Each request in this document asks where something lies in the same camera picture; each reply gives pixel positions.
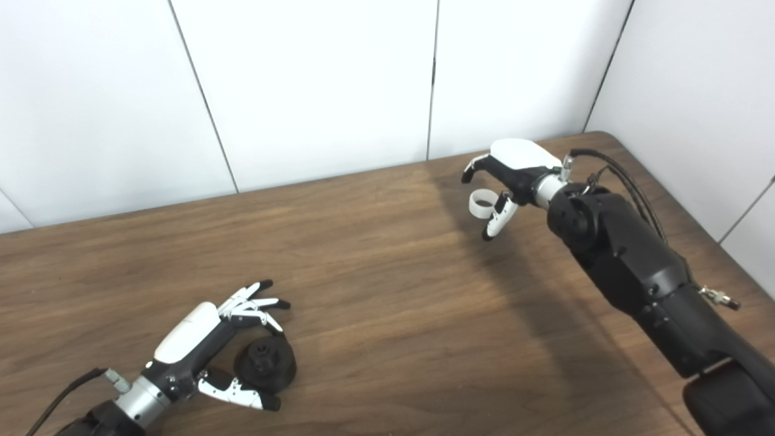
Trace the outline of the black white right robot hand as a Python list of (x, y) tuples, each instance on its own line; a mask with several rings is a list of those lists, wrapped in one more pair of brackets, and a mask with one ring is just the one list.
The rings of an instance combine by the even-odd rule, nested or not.
[(470, 212), (487, 221), (483, 240), (500, 234), (521, 207), (550, 209), (553, 197), (569, 182), (572, 162), (559, 160), (534, 141), (515, 138), (496, 140), (487, 154), (474, 157), (463, 169), (463, 184), (486, 171), (505, 187), (499, 194), (474, 191), (469, 199)]

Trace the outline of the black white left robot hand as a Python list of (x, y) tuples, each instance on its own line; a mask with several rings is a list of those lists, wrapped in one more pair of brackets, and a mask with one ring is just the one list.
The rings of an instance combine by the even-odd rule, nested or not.
[(268, 311), (288, 310), (291, 304), (276, 297), (258, 296), (272, 285), (271, 280), (254, 282), (230, 295), (221, 305), (197, 305), (164, 337), (141, 375), (172, 403), (204, 394), (244, 408), (279, 411), (282, 401), (276, 395), (252, 388), (236, 375), (209, 367), (239, 329), (260, 326), (272, 337), (283, 339), (282, 326)]

